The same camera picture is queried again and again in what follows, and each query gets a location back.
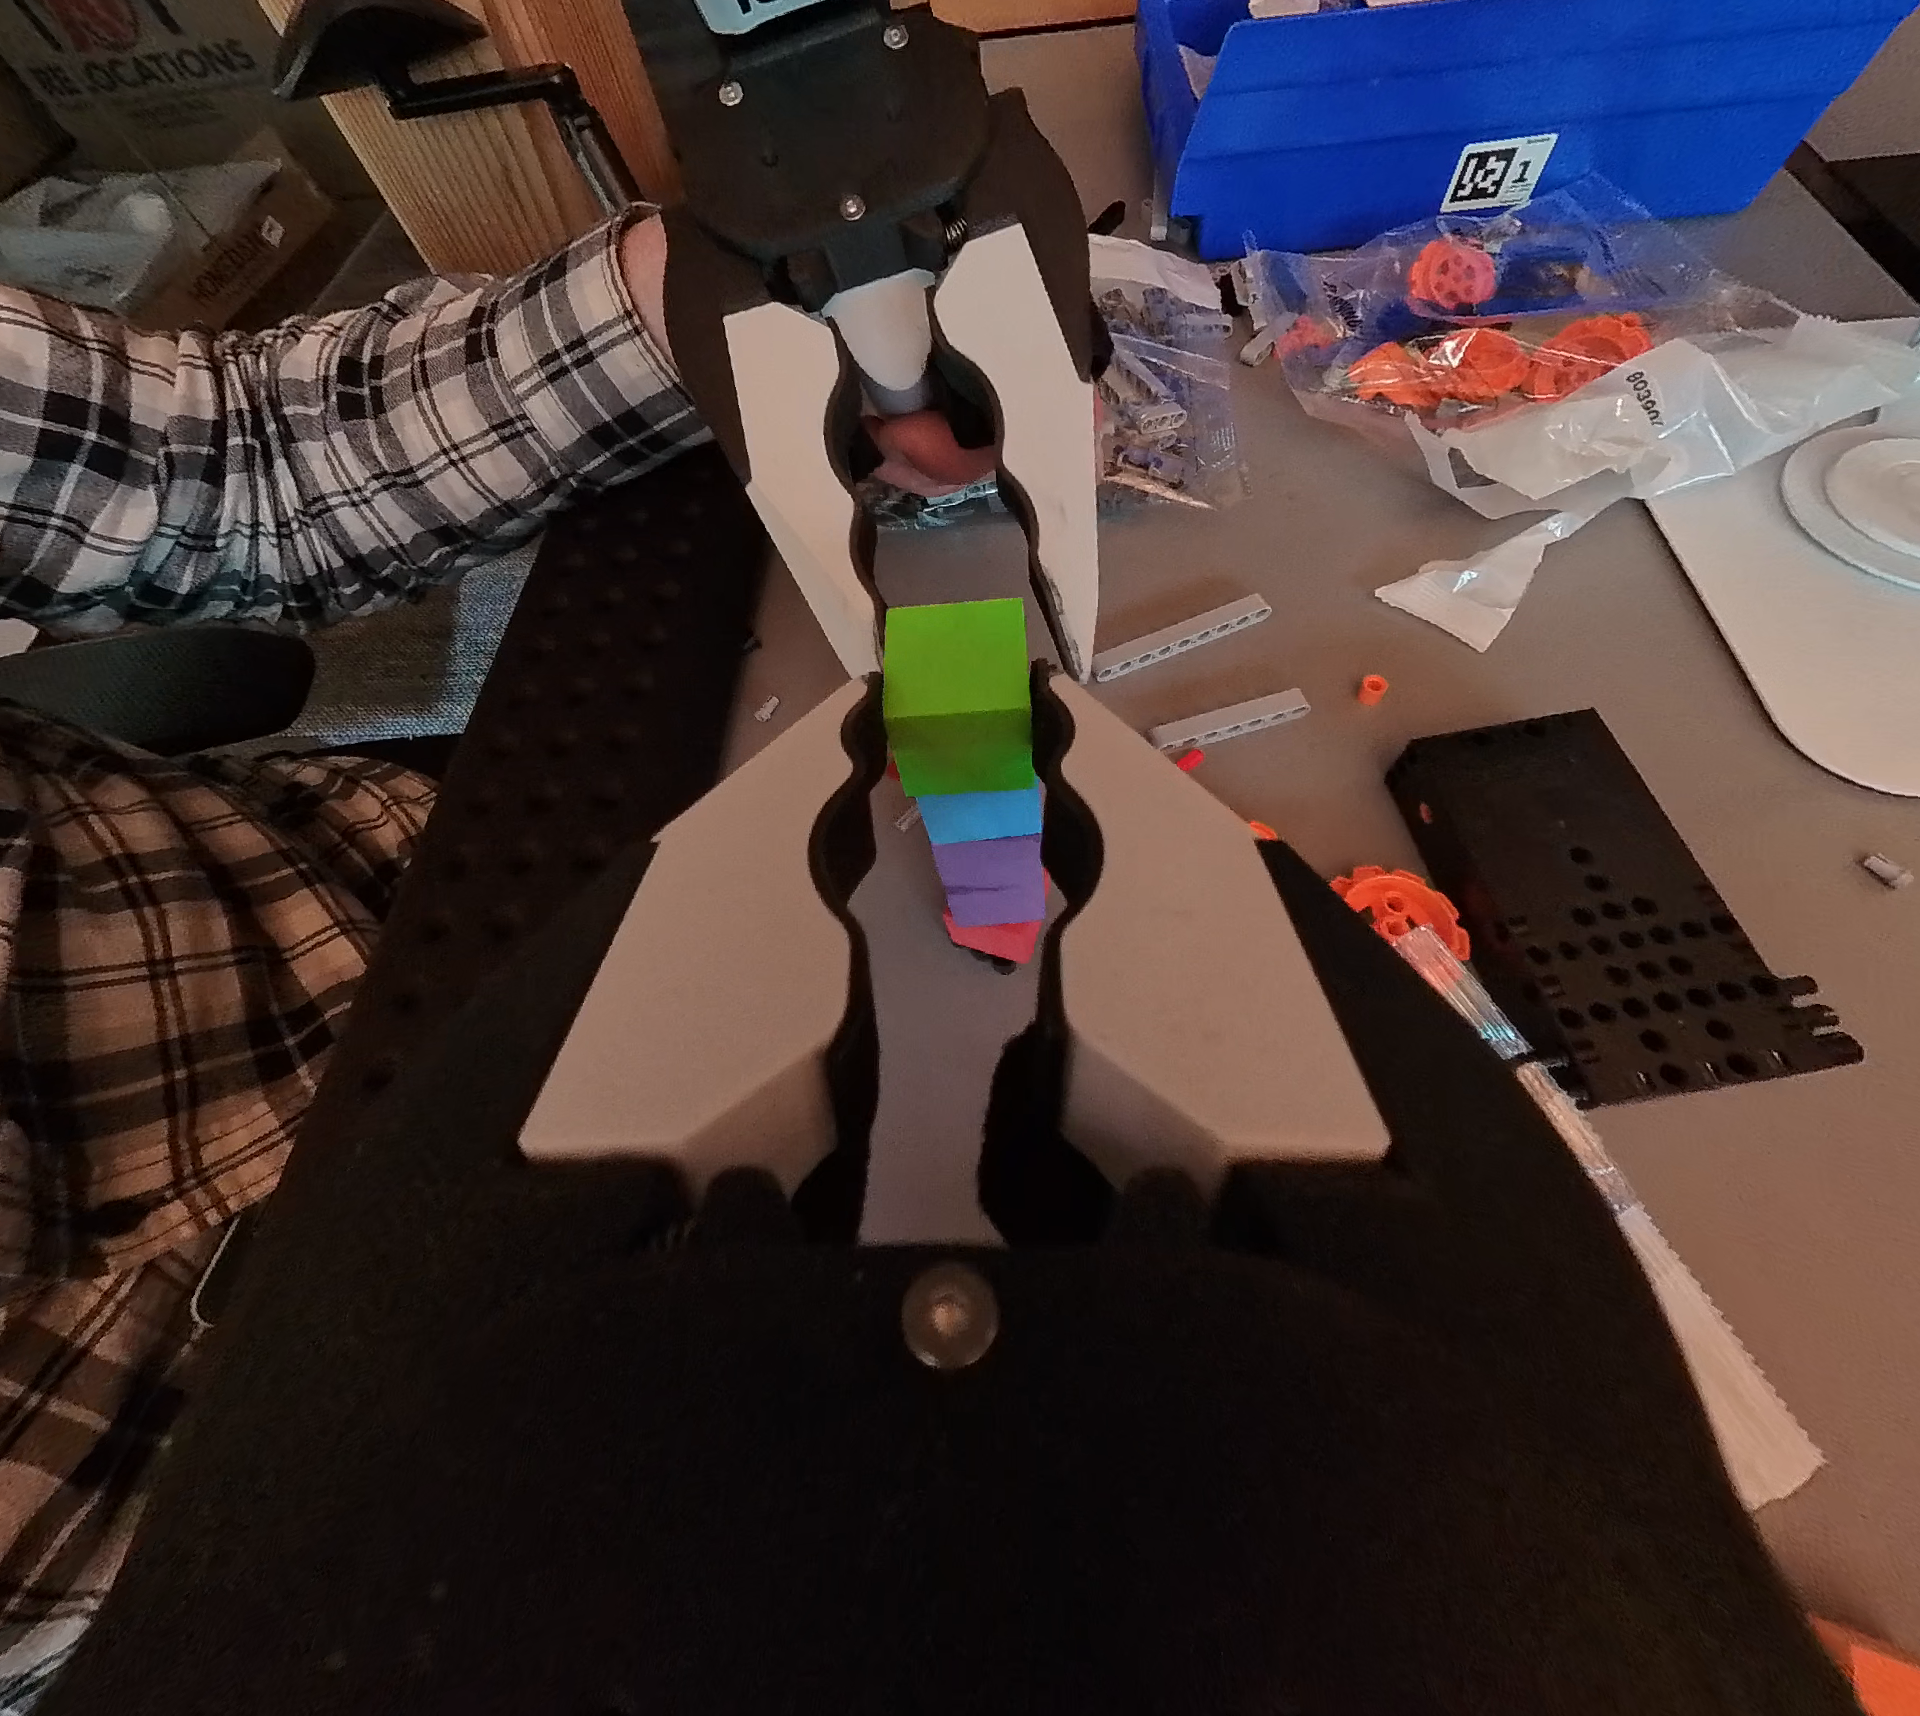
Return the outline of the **blue foam cube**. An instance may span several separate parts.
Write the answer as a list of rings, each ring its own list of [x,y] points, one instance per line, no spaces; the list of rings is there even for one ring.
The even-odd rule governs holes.
[[[994,841],[1037,841],[1045,831],[1045,791],[1021,788],[926,793],[915,798],[935,846]]]

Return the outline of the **brown printed cardboard carton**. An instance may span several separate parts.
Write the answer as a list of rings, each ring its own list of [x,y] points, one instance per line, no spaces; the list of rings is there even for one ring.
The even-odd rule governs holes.
[[[167,208],[124,303],[144,329],[237,329],[339,215],[277,111],[273,46],[189,0],[5,0],[5,61],[74,145],[62,177]]]

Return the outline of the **orange foam cube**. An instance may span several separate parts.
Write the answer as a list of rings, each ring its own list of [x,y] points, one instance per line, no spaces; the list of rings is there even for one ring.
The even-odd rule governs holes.
[[[1809,1619],[1864,1714],[1918,1714],[1918,1660],[1824,1617]]]

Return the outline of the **dark plaid cloth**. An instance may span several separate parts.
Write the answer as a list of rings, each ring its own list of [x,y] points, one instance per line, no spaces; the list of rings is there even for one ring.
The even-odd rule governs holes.
[[[105,1607],[437,802],[367,755],[169,761],[2,728],[2,1652],[35,1705]]]

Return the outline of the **black perforated control box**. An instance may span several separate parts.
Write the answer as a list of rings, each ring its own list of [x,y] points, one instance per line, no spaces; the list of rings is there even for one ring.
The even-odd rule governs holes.
[[[1494,1002],[1580,1110],[1862,1065],[1594,710],[1404,744],[1385,787]]]

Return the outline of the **white plastic pouch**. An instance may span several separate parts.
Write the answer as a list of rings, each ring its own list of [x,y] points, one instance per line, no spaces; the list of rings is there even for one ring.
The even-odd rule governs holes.
[[[1450,433],[1408,425],[1430,483],[1525,529],[1375,599],[1473,650],[1510,624],[1548,550],[1605,510],[1732,478],[1870,410],[1917,405],[1917,340],[1803,314],[1785,330],[1675,337],[1572,396]]]

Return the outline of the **person's left hand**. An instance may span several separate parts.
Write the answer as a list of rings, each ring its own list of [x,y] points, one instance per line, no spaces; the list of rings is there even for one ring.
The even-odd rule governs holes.
[[[863,433],[876,452],[868,481],[888,491],[940,501],[996,478],[996,451],[963,447],[940,410],[867,414]]]

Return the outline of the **orange gear stack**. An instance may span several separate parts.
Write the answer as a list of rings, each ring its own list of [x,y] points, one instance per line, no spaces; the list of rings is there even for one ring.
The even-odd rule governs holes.
[[[1414,937],[1429,937],[1455,962],[1475,959],[1475,940],[1457,903],[1412,870],[1356,864],[1335,875],[1329,887],[1399,951]]]

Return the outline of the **white metal stand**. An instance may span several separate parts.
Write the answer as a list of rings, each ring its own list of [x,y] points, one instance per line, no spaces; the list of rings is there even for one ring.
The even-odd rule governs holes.
[[[1815,435],[1647,510],[1783,739],[1870,793],[1918,794],[1917,546],[1884,548],[1829,478],[1883,443],[1917,452],[1917,412]]]

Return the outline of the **small clear bag of parts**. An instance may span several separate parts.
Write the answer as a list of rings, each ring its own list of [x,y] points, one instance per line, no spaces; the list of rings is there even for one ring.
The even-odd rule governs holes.
[[[1635,1253],[1679,1345],[1723,1462],[1749,1513],[1781,1505],[1822,1471],[1824,1455],[1788,1410],[1715,1298],[1671,1246],[1588,1117],[1536,1056],[1449,939],[1404,912],[1377,931],[1506,1065],[1551,1123]]]

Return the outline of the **grey plastic beam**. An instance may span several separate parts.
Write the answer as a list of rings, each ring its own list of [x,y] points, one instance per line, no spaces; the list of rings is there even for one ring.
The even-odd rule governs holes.
[[[1165,665],[1199,648],[1210,648],[1231,636],[1258,629],[1274,616],[1261,595],[1238,596],[1175,624],[1163,624],[1107,650],[1090,665],[1092,684],[1112,684]]]
[[[1301,723],[1310,712],[1312,705],[1306,694],[1301,688],[1286,688],[1161,723],[1146,737],[1163,752],[1207,750]]]

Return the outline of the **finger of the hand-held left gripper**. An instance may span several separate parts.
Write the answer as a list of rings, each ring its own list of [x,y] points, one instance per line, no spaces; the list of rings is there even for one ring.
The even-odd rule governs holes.
[[[991,414],[1000,498],[1067,675],[1086,682],[1098,622],[1098,459],[1085,377],[1019,223],[973,237],[932,293],[936,351]]]
[[[724,321],[746,461],[746,495],[781,560],[852,678],[883,668],[876,529],[844,451],[859,386],[837,330],[766,301]]]

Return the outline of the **green foam cube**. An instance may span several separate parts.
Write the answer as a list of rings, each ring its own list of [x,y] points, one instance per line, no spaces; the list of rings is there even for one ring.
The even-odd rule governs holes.
[[[1037,783],[1029,615],[1016,596],[902,604],[883,631],[883,720],[912,798]]]

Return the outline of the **clear bag of grey parts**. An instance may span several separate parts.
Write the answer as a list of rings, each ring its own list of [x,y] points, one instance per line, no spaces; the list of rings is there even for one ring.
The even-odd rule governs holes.
[[[1107,505],[1223,510],[1250,492],[1237,431],[1238,330],[1212,267],[1154,243],[1088,239],[1092,303],[1108,339],[1096,380]]]

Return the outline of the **person's left forearm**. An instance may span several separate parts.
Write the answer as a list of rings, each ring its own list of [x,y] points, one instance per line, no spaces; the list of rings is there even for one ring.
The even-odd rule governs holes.
[[[260,333],[2,294],[2,615],[57,639],[418,600],[708,440],[660,217]]]

